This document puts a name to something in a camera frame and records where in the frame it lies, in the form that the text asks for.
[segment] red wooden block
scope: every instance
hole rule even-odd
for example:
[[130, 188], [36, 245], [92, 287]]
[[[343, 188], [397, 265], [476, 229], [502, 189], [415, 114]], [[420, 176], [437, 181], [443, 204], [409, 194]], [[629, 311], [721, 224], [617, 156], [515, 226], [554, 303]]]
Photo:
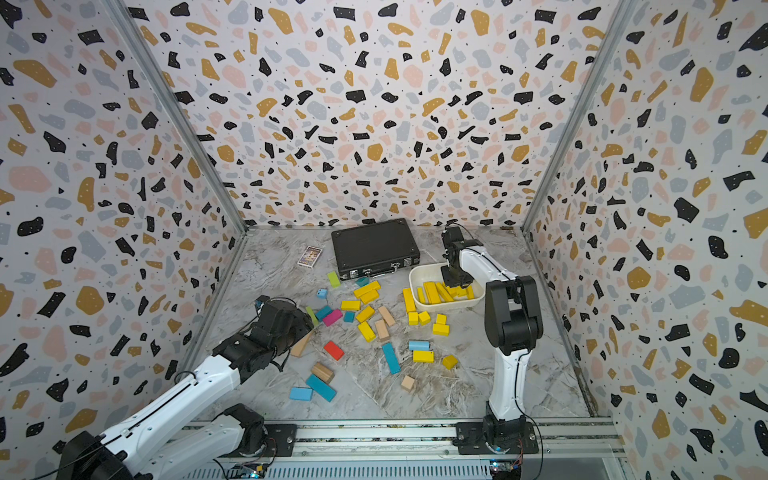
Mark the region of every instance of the red wooden block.
[[339, 361], [341, 357], [344, 356], [344, 350], [340, 349], [338, 345], [336, 345], [334, 342], [328, 342], [323, 347], [326, 352], [330, 353], [330, 355], [336, 360]]

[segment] patterned wallpaper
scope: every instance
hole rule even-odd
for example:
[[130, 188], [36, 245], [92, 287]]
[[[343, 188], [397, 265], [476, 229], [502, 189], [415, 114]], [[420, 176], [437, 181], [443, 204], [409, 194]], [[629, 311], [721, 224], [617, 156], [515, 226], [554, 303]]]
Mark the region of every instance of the patterned wallpaper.
[[0, 477], [31, 478], [172, 385], [238, 234], [100, 3], [0, 15]]
[[638, 2], [533, 227], [638, 478], [768, 478], [766, 22]]
[[128, 4], [249, 225], [521, 222], [614, 6]]

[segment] pink wooden block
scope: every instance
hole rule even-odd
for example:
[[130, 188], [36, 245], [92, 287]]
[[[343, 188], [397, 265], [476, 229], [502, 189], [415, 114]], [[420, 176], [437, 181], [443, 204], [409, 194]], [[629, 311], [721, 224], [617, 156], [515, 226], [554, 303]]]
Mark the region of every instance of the pink wooden block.
[[326, 318], [323, 319], [323, 323], [326, 324], [326, 326], [333, 325], [338, 319], [342, 317], [341, 310], [336, 309], [333, 310], [331, 313], [329, 313]]

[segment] green wooden block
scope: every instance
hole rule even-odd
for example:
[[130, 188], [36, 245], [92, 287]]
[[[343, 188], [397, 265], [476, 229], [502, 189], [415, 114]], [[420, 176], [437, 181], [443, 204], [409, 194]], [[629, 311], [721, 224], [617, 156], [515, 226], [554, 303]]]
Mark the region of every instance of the green wooden block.
[[328, 280], [330, 280], [331, 286], [333, 288], [338, 288], [341, 286], [341, 282], [339, 282], [339, 277], [336, 276], [336, 272], [329, 273]]
[[315, 316], [314, 310], [312, 310], [311, 308], [307, 307], [306, 308], [306, 312], [312, 317], [312, 324], [314, 326], [318, 326], [319, 325], [319, 321], [317, 320], [317, 317]]

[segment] white plastic tray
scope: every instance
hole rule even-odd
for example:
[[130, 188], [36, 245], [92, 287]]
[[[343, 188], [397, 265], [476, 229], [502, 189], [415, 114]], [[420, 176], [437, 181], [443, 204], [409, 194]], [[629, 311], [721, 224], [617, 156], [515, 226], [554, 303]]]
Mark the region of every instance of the white plastic tray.
[[475, 294], [475, 298], [472, 300], [456, 300], [454, 302], [443, 302], [435, 305], [425, 305], [419, 302], [418, 287], [423, 288], [424, 282], [437, 282], [442, 283], [442, 271], [440, 268], [447, 263], [432, 263], [430, 265], [414, 266], [411, 269], [411, 273], [408, 275], [408, 280], [411, 283], [411, 293], [413, 294], [413, 301], [416, 303], [416, 309], [419, 312], [445, 312], [446, 310], [456, 310], [460, 308], [469, 308], [480, 303], [485, 298], [485, 286], [481, 285], [477, 280], [472, 281], [472, 292]]

